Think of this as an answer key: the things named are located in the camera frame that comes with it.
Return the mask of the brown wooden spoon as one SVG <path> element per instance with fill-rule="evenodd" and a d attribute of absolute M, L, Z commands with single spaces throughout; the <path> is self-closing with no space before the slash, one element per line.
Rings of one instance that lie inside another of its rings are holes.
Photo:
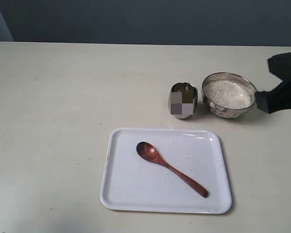
<path fill-rule="evenodd" d="M 194 191 L 196 191 L 200 196 L 207 198 L 209 196 L 209 192 L 206 188 L 204 188 L 202 185 L 200 185 L 195 180 L 191 179 L 187 175 L 183 174 L 182 172 L 178 171 L 174 167 L 172 167 L 170 164 L 168 164 L 163 157 L 160 155 L 160 153 L 157 151 L 157 149 L 151 145 L 148 142 L 139 142 L 136 146 L 136 151 L 140 157 L 142 157 L 144 160 L 147 160 L 151 163 L 155 163 L 158 165 L 161 165 L 173 173 L 175 173 L 177 176 L 179 176 L 188 186 L 190 186 Z"/>

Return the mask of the white rectangular tray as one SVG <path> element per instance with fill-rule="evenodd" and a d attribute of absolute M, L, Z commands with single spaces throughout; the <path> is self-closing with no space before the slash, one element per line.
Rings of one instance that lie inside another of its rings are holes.
<path fill-rule="evenodd" d="M 204 198 L 179 176 L 141 158 L 139 142 L 153 145 L 163 159 L 207 189 Z M 111 210 L 223 214 L 232 206 L 218 136 L 204 130 L 118 128 L 109 139 L 100 188 Z"/>

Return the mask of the stainless steel cup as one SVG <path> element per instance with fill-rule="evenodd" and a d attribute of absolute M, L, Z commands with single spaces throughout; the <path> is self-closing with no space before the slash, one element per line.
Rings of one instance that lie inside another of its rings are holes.
<path fill-rule="evenodd" d="M 178 119 L 190 118 L 198 100 L 198 90 L 191 83 L 179 82 L 171 87 L 168 98 L 168 109 L 172 116 Z"/>

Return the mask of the steel bowl with rice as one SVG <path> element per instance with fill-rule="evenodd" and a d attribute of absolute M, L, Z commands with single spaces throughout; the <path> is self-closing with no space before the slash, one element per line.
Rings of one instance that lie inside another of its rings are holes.
<path fill-rule="evenodd" d="M 221 118 L 237 118 L 255 105 L 255 86 L 246 78 L 229 72 L 207 76 L 201 86 L 204 105 Z"/>

